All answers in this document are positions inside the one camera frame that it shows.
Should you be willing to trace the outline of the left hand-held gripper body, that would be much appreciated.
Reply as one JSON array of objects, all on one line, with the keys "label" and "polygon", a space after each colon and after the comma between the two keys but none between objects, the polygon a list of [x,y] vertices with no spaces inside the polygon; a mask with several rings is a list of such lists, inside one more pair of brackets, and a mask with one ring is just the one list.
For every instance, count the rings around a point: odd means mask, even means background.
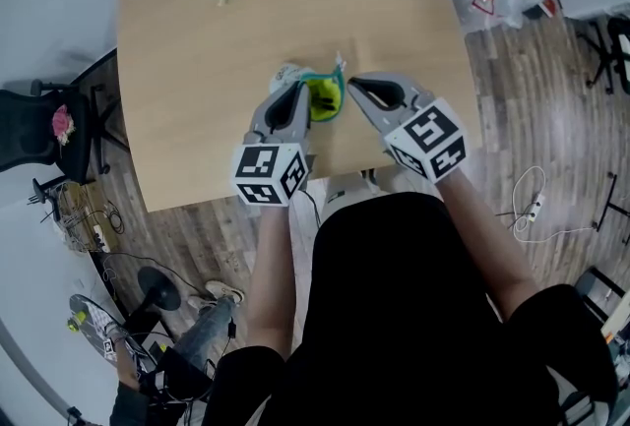
[{"label": "left hand-held gripper body", "polygon": [[252,131],[250,124],[232,156],[232,188],[248,206],[286,207],[310,174],[307,152],[307,135],[291,136],[287,126]]}]

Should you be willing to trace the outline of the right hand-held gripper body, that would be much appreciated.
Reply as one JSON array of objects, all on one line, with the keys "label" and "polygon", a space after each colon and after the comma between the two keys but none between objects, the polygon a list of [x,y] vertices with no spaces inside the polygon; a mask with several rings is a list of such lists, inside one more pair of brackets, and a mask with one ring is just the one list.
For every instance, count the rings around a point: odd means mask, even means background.
[{"label": "right hand-held gripper body", "polygon": [[395,161],[436,184],[468,158],[467,134],[457,113],[439,97],[383,137]]}]

